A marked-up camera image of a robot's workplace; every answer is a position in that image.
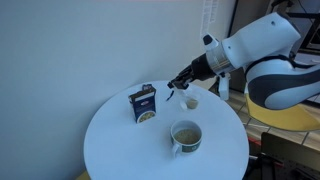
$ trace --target mug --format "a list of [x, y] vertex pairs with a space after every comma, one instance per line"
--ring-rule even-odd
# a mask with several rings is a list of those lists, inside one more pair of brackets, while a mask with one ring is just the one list
[[192, 121], [177, 121], [171, 126], [172, 154], [189, 154], [197, 150], [202, 139], [200, 127]]

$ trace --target yellow surface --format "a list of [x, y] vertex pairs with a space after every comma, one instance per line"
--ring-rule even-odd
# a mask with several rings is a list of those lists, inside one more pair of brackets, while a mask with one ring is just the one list
[[90, 176], [87, 171], [83, 172], [76, 180], [90, 180]]
[[320, 122], [300, 105], [284, 110], [268, 110], [254, 104], [246, 94], [249, 116], [271, 127], [289, 131], [320, 129]]

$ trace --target small box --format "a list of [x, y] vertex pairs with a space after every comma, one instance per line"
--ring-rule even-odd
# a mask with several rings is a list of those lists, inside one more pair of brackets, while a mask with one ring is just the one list
[[135, 120], [141, 123], [156, 115], [156, 89], [151, 85], [143, 85], [142, 90], [129, 96]]

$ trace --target round white table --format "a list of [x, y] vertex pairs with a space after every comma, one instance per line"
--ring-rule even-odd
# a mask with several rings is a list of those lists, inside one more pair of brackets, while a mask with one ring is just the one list
[[[84, 159], [90, 177], [99, 179], [187, 180], [242, 179], [249, 145], [245, 129], [231, 107], [219, 97], [190, 84], [200, 95], [194, 110], [183, 110], [167, 81], [155, 81], [155, 117], [137, 124], [128, 96], [137, 85], [108, 100], [94, 115], [84, 141]], [[202, 142], [192, 154], [173, 158], [170, 127], [177, 120], [196, 122]]]

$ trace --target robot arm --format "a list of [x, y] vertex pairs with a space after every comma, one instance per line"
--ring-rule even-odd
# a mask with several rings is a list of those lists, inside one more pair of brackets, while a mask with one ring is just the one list
[[278, 13], [254, 21], [222, 42], [207, 35], [203, 38], [206, 53], [193, 60], [168, 86], [187, 89], [188, 83], [196, 79], [223, 77], [248, 67], [246, 78], [253, 102], [268, 109], [291, 107], [320, 92], [320, 66], [301, 70], [287, 58], [300, 37], [288, 18]]

